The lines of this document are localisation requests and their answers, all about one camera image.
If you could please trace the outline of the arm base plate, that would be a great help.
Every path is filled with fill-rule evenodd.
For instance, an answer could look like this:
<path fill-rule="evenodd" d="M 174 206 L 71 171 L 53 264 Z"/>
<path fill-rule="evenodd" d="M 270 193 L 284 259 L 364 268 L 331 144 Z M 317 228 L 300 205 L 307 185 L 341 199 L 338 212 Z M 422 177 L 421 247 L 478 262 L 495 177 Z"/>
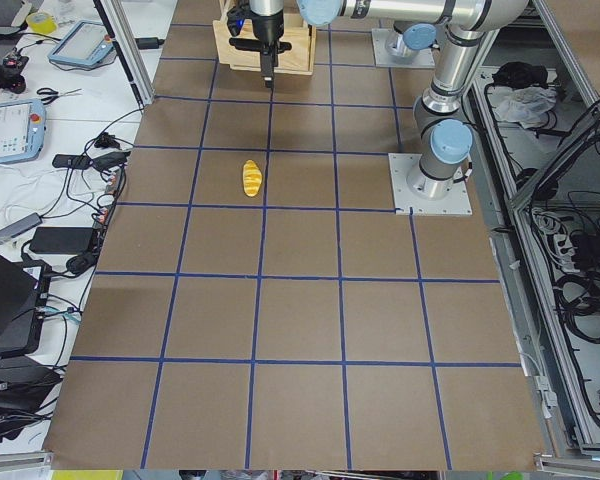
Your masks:
<path fill-rule="evenodd" d="M 374 28 L 371 34 L 376 67 L 429 70 L 435 67 L 431 48 L 410 49 L 402 35 L 393 29 Z"/>
<path fill-rule="evenodd" d="M 462 167 L 456 168 L 451 179 L 433 180 L 421 171 L 420 158 L 421 154 L 415 153 L 388 155 L 394 212 L 411 216 L 471 216 Z"/>

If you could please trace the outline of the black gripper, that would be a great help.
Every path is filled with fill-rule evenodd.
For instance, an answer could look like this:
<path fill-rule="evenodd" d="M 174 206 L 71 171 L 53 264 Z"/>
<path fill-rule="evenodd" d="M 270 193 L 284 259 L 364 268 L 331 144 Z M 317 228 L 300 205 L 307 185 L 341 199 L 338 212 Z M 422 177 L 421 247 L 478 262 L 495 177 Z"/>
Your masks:
<path fill-rule="evenodd" d="M 239 38 L 246 20 L 250 20 L 255 39 Z M 260 72 L 267 88 L 274 88 L 275 68 L 278 65 L 278 53 L 291 50 L 289 42 L 281 41 L 284 34 L 284 16 L 282 12 L 261 16 L 253 12 L 230 12 L 229 44 L 241 51 L 260 53 Z"/>

